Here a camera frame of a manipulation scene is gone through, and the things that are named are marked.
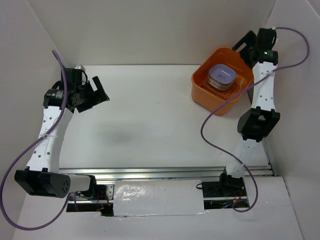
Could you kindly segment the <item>purple plate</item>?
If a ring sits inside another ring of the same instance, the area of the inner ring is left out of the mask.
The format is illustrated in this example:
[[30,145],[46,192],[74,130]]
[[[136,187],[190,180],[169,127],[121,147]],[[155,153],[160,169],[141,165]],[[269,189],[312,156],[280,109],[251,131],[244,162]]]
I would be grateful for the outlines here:
[[216,64],[208,72],[208,79],[217,80],[224,84],[233,83],[236,76],[236,72],[224,64]]

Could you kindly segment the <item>green plate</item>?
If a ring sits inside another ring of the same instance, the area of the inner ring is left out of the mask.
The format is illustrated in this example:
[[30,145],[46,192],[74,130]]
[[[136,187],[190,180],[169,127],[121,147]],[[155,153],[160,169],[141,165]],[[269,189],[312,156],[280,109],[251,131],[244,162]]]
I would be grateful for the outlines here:
[[227,89],[230,88],[230,86],[233,84],[233,82],[226,84],[226,83],[221,83],[220,81],[217,81],[215,79],[208,79],[207,82],[214,87],[215,89],[219,91],[226,91]]

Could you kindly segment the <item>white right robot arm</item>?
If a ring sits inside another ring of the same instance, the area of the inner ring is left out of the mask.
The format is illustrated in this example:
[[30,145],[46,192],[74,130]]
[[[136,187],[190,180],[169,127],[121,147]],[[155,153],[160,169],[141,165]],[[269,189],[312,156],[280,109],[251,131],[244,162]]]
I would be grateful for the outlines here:
[[274,104],[274,70],[278,66],[278,53],[273,50],[277,33],[272,28],[260,28],[257,34],[249,31],[234,47],[240,57],[252,69],[254,88],[250,109],[238,120],[237,131],[241,135],[234,155],[237,160],[223,170],[217,184],[223,196],[239,191],[244,186],[245,166],[254,148],[266,138],[280,120]]

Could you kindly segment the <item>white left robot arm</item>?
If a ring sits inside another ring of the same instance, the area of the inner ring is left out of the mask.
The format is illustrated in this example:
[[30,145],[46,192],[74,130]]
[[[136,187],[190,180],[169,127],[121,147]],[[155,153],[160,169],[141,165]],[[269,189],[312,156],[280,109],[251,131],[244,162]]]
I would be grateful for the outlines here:
[[25,169],[15,172],[14,179],[30,196],[64,198],[68,193],[79,193],[92,200],[99,193],[96,178],[60,173],[60,153],[74,112],[84,112],[110,98],[97,76],[92,78],[96,89],[92,88],[82,65],[66,68],[61,76],[66,77],[67,87],[60,80],[45,93],[41,141],[33,148]]

